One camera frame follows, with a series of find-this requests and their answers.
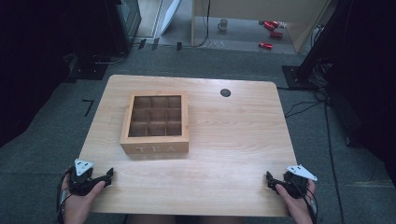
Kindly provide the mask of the black cabinet with screen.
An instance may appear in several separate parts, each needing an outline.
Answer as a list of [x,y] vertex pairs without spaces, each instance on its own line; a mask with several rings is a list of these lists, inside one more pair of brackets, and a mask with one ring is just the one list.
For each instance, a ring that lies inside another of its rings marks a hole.
[[105,0],[116,54],[128,53],[142,21],[137,0]]

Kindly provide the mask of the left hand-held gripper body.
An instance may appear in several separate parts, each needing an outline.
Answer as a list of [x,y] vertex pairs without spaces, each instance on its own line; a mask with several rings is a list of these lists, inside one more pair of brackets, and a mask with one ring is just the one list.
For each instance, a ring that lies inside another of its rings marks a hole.
[[75,159],[75,165],[71,168],[68,181],[70,192],[79,196],[85,196],[101,181],[104,181],[105,186],[107,186],[107,175],[92,178],[92,172],[92,162]]

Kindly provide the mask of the white board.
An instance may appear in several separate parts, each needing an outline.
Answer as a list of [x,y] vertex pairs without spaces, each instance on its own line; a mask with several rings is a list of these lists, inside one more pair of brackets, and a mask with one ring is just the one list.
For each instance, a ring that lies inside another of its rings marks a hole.
[[173,0],[171,5],[169,6],[169,8],[166,10],[166,13],[164,15],[164,19],[163,19],[163,25],[161,28],[161,35],[163,35],[167,28],[169,27],[169,25],[171,24],[173,18],[175,17],[177,10],[181,4],[182,0]]

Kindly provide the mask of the wooden grid box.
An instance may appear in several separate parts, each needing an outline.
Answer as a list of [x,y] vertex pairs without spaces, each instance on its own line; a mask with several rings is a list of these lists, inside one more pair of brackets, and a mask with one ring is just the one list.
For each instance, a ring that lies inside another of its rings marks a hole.
[[188,153],[189,142],[185,91],[130,93],[120,135],[126,154]]

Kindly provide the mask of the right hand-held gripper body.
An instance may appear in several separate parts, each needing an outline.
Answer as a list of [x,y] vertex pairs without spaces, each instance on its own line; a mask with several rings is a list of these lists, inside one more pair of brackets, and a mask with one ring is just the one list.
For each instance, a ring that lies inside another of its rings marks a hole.
[[307,193],[308,180],[317,181],[318,178],[301,164],[286,167],[287,172],[283,174],[284,188],[294,198],[303,198]]

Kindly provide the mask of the person's left hand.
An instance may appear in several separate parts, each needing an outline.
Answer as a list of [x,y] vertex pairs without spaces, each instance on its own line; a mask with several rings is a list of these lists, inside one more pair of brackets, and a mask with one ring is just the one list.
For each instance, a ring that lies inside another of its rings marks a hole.
[[97,196],[105,187],[105,182],[97,183],[85,196],[67,194],[68,199],[64,203],[64,224],[84,224]]

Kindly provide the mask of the person's right hand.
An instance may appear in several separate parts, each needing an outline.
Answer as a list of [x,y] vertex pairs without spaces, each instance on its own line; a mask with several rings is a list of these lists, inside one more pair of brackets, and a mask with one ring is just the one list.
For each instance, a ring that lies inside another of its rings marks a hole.
[[316,185],[312,180],[308,180],[305,199],[292,198],[284,187],[279,184],[276,185],[276,189],[286,204],[287,211],[295,224],[314,224],[308,209],[308,206],[314,201],[314,192],[316,190]]

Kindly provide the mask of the black stand base plate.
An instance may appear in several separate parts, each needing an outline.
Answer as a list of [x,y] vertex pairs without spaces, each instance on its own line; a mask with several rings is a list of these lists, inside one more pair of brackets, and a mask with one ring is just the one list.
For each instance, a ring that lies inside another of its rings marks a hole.
[[70,69],[68,77],[64,80],[66,83],[76,83],[78,79],[102,80],[107,69],[106,64],[86,63],[75,54],[67,56],[65,61]]
[[283,75],[290,90],[316,90],[318,88],[307,73],[300,66],[283,65]]

